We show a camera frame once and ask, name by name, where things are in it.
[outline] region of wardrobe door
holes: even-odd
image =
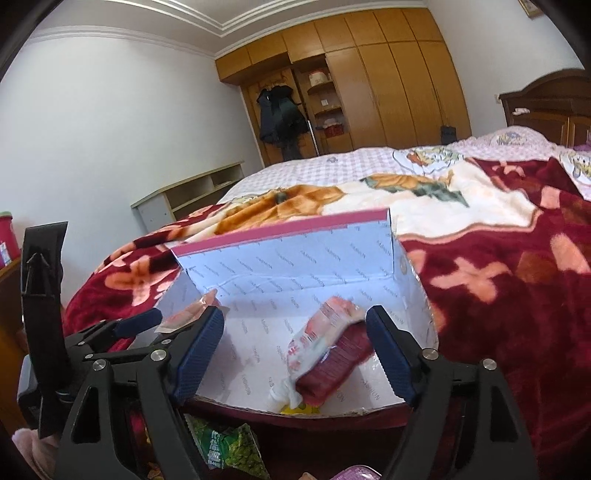
[[[391,43],[413,116],[418,145],[441,143],[441,115],[429,70],[416,42]]]
[[[415,41],[401,8],[381,8],[374,10],[375,18],[386,36],[386,41]]]
[[[359,47],[374,92],[386,142],[392,148],[417,145],[413,117],[400,74],[387,44]]]
[[[347,153],[353,150],[351,136],[348,133],[326,138],[326,146],[329,153]]]
[[[355,46],[344,15],[314,20],[314,25],[325,51],[342,50]]]
[[[472,136],[462,85],[445,43],[419,42],[419,46],[437,92],[443,123],[456,127],[459,140]]]
[[[439,27],[428,8],[404,8],[402,11],[418,41],[443,41]]]
[[[238,48],[216,60],[217,75],[221,81],[230,75],[251,66],[251,58],[246,47]]]
[[[292,63],[324,53],[314,22],[295,25],[281,34]]]
[[[246,46],[253,65],[287,51],[280,33],[272,33]]]
[[[383,147],[384,129],[357,48],[326,54],[355,148]]]
[[[374,13],[370,10],[345,14],[345,20],[351,30],[355,45],[385,43],[386,38],[379,27]]]

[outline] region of red container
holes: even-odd
[[[345,129],[343,128],[343,124],[333,124],[324,128],[324,134],[326,135],[326,138],[338,137],[344,133]]]
[[[0,268],[9,265],[13,260],[21,256],[17,237],[12,229],[12,214],[0,213]]]

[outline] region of green snack bag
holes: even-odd
[[[246,423],[237,429],[220,430],[191,415],[185,414],[184,418],[210,469],[233,467],[262,480],[270,480],[255,435]]]

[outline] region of blue gripper pad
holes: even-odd
[[[413,387],[411,366],[391,333],[394,329],[395,333],[402,331],[398,330],[382,307],[369,309],[365,323],[369,340],[378,354],[390,387],[397,396],[412,405],[417,392]]]
[[[128,319],[120,320],[113,328],[113,334],[116,338],[132,338],[149,328],[160,325],[160,322],[162,322],[162,312],[158,309],[149,309]]]
[[[203,322],[201,330],[187,349],[176,371],[176,385],[172,396],[179,405],[194,397],[223,334],[224,318],[220,309],[208,308],[197,322]]]

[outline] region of wooden wardrobe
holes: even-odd
[[[313,127],[322,122],[307,74],[322,69],[336,93],[333,110],[345,125],[343,138],[314,130],[302,135],[305,157],[362,147],[408,148],[441,143],[440,128],[471,136],[462,87],[441,32],[427,8],[387,8],[321,18],[256,40],[216,61],[220,80],[239,85],[255,133],[259,92],[273,82],[294,88],[293,99]],[[259,142],[266,164],[282,160]]]

